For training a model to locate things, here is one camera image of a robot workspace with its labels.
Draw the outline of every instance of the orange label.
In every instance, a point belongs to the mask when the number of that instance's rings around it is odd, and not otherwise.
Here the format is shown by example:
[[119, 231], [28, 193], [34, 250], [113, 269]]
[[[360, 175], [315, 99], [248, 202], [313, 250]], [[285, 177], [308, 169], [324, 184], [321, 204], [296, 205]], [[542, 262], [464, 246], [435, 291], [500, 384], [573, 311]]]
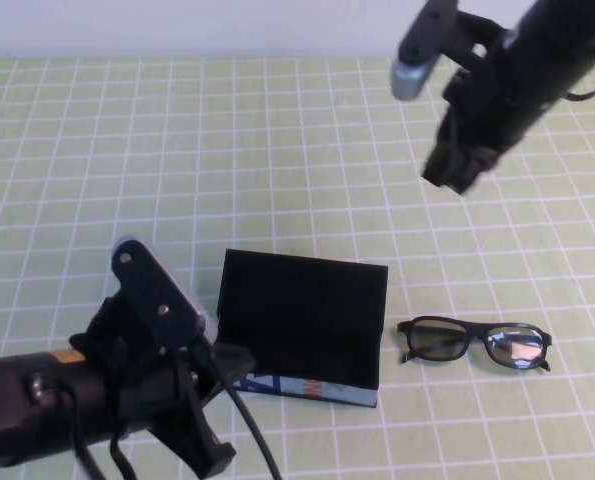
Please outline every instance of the orange label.
[[86, 358], [79, 353], [77, 350], [55, 350], [50, 352], [53, 357], [59, 360], [61, 363], [77, 363], [83, 362]]

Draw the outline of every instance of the cutting mat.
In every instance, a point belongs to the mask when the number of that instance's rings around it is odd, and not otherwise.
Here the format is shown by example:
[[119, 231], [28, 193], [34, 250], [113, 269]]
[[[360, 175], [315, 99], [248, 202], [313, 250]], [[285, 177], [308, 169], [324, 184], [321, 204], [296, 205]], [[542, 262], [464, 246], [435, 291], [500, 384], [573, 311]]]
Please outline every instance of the cutting mat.
[[[245, 398], [285, 478], [595, 479], [595, 99], [557, 106], [461, 198], [419, 179], [452, 68], [405, 105], [388, 68], [0, 60], [0, 355], [82, 331], [126, 233], [213, 311], [228, 247], [388, 265], [377, 409]], [[534, 323], [552, 372], [475, 346], [402, 366], [393, 329], [420, 314]], [[228, 399], [207, 414], [238, 451], [225, 477], [267, 478]], [[141, 479], [192, 478], [147, 434], [124, 447]], [[71, 454], [0, 471], [48, 477], [84, 478]]]

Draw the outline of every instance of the black cardboard box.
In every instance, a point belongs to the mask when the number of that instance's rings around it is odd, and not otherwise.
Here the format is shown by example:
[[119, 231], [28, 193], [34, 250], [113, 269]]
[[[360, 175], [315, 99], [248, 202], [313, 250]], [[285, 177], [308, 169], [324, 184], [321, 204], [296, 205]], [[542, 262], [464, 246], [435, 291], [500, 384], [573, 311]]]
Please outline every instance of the black cardboard box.
[[218, 340], [250, 349], [239, 390], [374, 407], [388, 267], [227, 250]]

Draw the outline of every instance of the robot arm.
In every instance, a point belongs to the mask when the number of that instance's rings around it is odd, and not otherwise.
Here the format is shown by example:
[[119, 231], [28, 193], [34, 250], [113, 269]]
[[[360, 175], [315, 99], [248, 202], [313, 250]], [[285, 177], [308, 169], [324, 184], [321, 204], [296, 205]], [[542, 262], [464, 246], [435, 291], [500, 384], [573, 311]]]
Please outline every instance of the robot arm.
[[392, 66], [394, 97], [414, 100], [441, 55], [461, 68], [443, 92], [449, 107], [423, 177], [463, 194], [557, 101], [595, 94], [568, 93], [595, 67], [595, 0], [537, 0], [512, 30], [457, 0], [429, 0]]

